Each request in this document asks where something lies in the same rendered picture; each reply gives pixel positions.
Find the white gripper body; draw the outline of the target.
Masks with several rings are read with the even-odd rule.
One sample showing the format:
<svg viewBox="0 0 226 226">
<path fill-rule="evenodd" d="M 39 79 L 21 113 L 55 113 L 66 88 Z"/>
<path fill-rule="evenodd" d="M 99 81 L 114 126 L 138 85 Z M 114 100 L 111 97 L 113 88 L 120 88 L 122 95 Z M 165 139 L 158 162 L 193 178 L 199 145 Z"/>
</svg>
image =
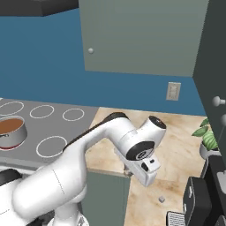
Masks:
<svg viewBox="0 0 226 226">
<path fill-rule="evenodd" d="M 157 175 L 157 157 L 155 154 L 140 161 L 128 161 L 116 148 L 114 151 L 142 185 L 148 187 L 154 182 Z"/>
</svg>

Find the saucepan with hot chocolate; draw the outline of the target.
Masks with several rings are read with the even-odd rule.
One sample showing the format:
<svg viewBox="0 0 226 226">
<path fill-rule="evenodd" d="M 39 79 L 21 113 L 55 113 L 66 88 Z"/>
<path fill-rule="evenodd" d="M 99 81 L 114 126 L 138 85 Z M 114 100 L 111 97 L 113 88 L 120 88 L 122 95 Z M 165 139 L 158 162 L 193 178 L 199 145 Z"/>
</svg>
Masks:
<svg viewBox="0 0 226 226">
<path fill-rule="evenodd" d="M 27 129 L 23 117 L 0 118 L 0 149 L 13 149 L 23 143 L 26 137 Z"/>
</svg>

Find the grey-green base cupboard door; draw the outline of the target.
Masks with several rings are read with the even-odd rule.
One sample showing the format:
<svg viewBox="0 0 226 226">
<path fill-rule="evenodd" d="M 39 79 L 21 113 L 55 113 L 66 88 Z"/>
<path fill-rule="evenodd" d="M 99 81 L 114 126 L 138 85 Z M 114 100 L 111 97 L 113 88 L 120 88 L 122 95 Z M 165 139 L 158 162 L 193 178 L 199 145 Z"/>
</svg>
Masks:
<svg viewBox="0 0 226 226">
<path fill-rule="evenodd" d="M 81 201 L 89 226 L 124 226 L 131 179 L 87 173 L 87 195 Z"/>
</svg>

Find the black coffee machine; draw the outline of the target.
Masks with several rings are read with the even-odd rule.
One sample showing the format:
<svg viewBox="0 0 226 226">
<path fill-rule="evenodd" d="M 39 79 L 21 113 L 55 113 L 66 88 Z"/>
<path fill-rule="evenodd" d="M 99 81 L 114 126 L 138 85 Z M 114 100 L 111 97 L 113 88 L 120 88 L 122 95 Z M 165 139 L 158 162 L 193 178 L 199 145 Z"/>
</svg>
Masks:
<svg viewBox="0 0 226 226">
<path fill-rule="evenodd" d="M 166 226 L 226 226 L 226 166 L 221 156 L 209 156 L 200 177 L 188 178 L 183 212 L 168 211 Z"/>
</svg>

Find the green plant in white pot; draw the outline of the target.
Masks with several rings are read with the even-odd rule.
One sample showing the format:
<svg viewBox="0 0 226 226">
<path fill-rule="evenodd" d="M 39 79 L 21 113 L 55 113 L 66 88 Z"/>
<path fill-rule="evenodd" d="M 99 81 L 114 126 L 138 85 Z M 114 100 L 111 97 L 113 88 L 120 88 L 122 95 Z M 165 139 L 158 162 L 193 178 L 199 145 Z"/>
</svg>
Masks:
<svg viewBox="0 0 226 226">
<path fill-rule="evenodd" d="M 211 155 L 219 156 L 220 149 L 218 147 L 215 135 L 211 129 L 208 118 L 205 118 L 200 124 L 200 128 L 193 134 L 193 137 L 202 138 L 200 144 L 200 156 L 206 160 Z"/>
</svg>

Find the grey hob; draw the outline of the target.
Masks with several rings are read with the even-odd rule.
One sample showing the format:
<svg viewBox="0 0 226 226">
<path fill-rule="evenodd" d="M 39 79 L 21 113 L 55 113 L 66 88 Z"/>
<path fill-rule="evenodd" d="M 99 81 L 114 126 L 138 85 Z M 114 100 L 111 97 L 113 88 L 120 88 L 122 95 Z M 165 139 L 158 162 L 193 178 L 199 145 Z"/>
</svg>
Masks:
<svg viewBox="0 0 226 226">
<path fill-rule="evenodd" d="M 27 138 L 12 150 L 0 150 L 0 165 L 37 169 L 53 162 L 72 139 L 91 125 L 97 107 L 0 98 L 0 118 L 25 119 Z"/>
</svg>

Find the dark grey tall cupboard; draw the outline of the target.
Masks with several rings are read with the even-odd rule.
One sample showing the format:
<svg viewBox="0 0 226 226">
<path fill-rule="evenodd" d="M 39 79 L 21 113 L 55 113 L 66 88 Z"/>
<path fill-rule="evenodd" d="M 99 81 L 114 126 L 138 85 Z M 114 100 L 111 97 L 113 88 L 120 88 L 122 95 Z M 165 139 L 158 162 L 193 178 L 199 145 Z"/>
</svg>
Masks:
<svg viewBox="0 0 226 226">
<path fill-rule="evenodd" d="M 192 78 L 226 165 L 226 103 L 213 104 L 216 96 L 226 101 L 226 0 L 208 0 Z"/>
</svg>

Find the dark grey range hood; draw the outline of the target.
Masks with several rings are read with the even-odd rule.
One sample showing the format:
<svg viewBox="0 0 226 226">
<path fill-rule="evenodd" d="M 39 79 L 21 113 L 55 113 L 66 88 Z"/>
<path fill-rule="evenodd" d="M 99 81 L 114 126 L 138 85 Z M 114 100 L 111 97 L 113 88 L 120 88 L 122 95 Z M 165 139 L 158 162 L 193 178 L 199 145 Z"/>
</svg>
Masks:
<svg viewBox="0 0 226 226">
<path fill-rule="evenodd" d="M 79 0 L 0 0 L 0 16 L 44 17 L 78 7 Z"/>
</svg>

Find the beige wall socket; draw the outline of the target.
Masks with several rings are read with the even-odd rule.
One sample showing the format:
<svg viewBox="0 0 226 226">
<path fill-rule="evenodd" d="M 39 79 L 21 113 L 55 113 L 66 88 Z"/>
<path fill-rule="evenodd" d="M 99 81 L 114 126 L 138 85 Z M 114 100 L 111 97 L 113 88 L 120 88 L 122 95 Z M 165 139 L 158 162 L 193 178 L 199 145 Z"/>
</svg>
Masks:
<svg viewBox="0 0 226 226">
<path fill-rule="evenodd" d="M 180 94 L 181 84 L 177 82 L 169 82 L 167 88 L 166 99 L 168 101 L 177 101 Z"/>
</svg>

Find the grey-green wall cupboard door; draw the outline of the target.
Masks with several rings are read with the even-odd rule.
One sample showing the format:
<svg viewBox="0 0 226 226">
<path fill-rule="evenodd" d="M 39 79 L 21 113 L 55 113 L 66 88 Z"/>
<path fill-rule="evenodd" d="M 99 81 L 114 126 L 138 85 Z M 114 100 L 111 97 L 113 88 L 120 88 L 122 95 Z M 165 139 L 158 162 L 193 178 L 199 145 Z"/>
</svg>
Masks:
<svg viewBox="0 0 226 226">
<path fill-rule="evenodd" d="M 207 5 L 208 0 L 79 0 L 85 69 L 191 77 Z"/>
</svg>

